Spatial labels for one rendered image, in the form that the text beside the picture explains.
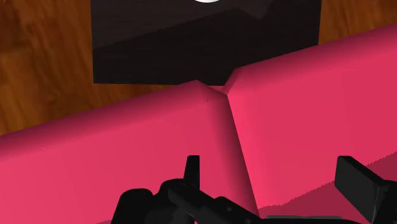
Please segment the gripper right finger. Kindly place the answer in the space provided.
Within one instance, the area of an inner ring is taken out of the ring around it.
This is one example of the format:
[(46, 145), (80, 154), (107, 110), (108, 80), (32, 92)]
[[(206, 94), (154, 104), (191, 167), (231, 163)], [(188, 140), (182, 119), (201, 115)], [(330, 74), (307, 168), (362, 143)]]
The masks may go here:
[(339, 156), (334, 184), (371, 224), (397, 224), (397, 181), (381, 178), (351, 156)]

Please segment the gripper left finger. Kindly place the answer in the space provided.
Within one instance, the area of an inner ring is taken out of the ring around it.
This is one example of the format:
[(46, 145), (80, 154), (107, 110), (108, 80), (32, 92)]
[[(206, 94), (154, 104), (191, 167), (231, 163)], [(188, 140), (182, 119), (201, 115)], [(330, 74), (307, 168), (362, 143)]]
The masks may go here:
[(226, 197), (200, 190), (200, 158), (187, 157), (184, 178), (164, 181), (158, 193), (122, 193), (111, 224), (259, 224), (261, 218)]

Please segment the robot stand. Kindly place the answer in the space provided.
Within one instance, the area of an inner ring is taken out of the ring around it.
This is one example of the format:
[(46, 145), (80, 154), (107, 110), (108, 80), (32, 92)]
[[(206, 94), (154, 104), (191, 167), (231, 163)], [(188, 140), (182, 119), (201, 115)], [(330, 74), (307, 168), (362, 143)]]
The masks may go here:
[(96, 83), (224, 85), (319, 41), (322, 0), (90, 0)]

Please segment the pink sofa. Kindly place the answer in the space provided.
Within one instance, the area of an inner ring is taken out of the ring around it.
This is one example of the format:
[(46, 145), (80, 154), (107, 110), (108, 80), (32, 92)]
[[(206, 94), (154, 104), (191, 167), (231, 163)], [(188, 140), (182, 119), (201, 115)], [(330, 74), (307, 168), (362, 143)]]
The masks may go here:
[(188, 155), (254, 214), (363, 221), (333, 178), (350, 155), (397, 180), (397, 24), (0, 136), (0, 224), (109, 224)]

